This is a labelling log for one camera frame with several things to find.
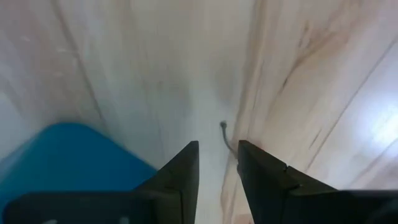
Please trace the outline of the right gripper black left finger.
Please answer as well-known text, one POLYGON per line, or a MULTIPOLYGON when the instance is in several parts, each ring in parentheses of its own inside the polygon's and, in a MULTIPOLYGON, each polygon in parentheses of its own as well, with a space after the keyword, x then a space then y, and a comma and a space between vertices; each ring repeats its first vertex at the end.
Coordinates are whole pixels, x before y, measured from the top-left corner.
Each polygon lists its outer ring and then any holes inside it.
POLYGON ((157 173, 134 189, 152 202, 154 224, 195 224, 199 172, 199 142, 189 142, 157 173))

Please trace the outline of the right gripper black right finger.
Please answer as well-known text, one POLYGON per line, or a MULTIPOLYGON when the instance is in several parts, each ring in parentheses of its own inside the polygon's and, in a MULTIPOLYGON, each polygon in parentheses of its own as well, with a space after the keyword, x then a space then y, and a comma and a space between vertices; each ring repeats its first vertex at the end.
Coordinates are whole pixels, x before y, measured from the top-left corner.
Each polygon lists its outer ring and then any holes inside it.
POLYGON ((291 191, 334 191, 247 140, 238 143, 237 171, 255 224, 282 224, 285 200, 291 191))

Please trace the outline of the dark red toy cherry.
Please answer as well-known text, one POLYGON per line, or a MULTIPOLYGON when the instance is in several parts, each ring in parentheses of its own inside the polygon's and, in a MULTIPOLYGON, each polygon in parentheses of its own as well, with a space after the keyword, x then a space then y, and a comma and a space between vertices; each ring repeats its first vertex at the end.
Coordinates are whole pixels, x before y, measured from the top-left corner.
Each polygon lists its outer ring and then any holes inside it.
POLYGON ((221 128, 221 132, 222 132, 222 136, 223 136, 223 141, 224 141, 226 147, 229 149, 230 153, 232 153, 233 157, 235 159, 238 159, 237 152, 231 147, 231 145, 230 145, 230 143, 228 141, 227 132, 226 132, 226 128, 227 128, 226 121, 221 121, 220 122, 220 128, 221 128))

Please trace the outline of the teal plastic container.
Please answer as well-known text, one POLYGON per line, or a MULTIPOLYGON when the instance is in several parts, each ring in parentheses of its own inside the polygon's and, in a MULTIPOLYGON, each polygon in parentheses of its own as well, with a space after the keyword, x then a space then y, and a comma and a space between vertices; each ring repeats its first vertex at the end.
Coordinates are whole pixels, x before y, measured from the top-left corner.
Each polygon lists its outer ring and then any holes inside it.
POLYGON ((0 160, 0 222, 7 203, 29 192, 131 190, 156 172, 92 128, 53 124, 0 160))

